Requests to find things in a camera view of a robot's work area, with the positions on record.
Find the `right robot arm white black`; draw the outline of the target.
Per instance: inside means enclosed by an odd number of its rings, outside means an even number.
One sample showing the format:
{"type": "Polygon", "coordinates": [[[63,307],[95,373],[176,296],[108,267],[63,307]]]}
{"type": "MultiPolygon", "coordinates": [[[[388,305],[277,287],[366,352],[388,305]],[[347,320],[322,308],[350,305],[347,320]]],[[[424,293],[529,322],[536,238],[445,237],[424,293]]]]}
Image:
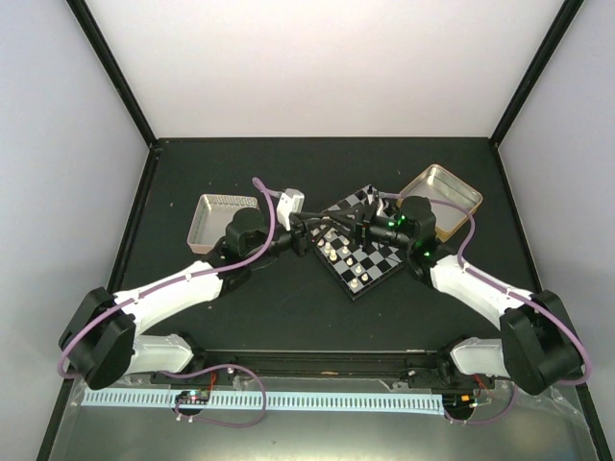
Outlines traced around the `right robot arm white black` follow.
{"type": "Polygon", "coordinates": [[[471,337],[457,342],[436,364],[439,380],[457,387],[471,375],[507,378],[530,395],[554,384],[576,386],[591,376],[587,350],[553,310],[561,305],[550,291],[519,290],[451,252],[436,236],[436,201],[402,199],[391,217],[379,216],[378,202],[325,211],[362,247],[390,245],[403,252],[415,279],[473,309],[499,331],[497,339],[471,337]]]}

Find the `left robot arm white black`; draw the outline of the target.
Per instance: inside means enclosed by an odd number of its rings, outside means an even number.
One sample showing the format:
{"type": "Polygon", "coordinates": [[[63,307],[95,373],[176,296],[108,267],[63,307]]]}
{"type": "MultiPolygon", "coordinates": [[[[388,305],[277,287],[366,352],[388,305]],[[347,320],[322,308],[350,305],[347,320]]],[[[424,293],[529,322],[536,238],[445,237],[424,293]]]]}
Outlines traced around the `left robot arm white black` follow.
{"type": "Polygon", "coordinates": [[[207,361],[180,333],[149,329],[193,305],[212,302],[247,281],[251,264],[286,250],[303,255],[313,243],[313,227],[337,224],[355,214],[352,207],[321,213],[254,207],[237,210],[224,234],[201,259],[180,272],[132,290],[89,291],[59,340],[59,372],[102,390],[133,374],[162,372],[185,383],[199,381],[207,361]]]}

